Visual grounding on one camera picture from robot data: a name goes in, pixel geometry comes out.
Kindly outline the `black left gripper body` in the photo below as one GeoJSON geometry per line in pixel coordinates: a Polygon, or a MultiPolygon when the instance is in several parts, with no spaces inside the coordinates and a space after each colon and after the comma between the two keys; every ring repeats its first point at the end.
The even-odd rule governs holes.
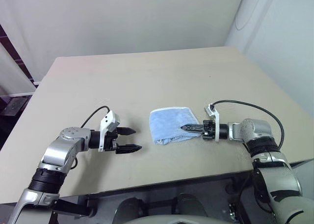
{"type": "Polygon", "coordinates": [[[116,139],[118,138],[118,130],[112,132],[107,131],[104,137],[104,151],[115,151],[118,147],[116,139]]]}

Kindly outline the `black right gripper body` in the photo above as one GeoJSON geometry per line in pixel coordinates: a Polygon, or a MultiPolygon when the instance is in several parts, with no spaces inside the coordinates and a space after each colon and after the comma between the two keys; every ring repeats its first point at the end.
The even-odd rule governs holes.
{"type": "Polygon", "coordinates": [[[215,122],[212,120],[203,121],[203,132],[202,138],[204,140],[214,140],[215,139],[215,122]]]}

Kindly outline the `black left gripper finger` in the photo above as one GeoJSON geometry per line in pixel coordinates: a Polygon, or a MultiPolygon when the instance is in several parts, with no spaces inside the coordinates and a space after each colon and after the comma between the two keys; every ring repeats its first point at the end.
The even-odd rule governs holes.
{"type": "Polygon", "coordinates": [[[117,127],[116,128],[117,134],[123,135],[123,136],[128,136],[135,134],[136,131],[130,127],[117,127]]]}
{"type": "Polygon", "coordinates": [[[142,146],[136,144],[117,145],[116,154],[129,154],[140,150],[142,146]]]}

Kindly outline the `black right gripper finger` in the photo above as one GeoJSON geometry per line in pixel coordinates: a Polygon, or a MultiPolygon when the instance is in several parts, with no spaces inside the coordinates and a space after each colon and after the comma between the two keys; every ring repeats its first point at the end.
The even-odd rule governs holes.
{"type": "Polygon", "coordinates": [[[191,133],[203,133],[205,131],[203,124],[186,124],[181,126],[181,129],[191,133]]]}

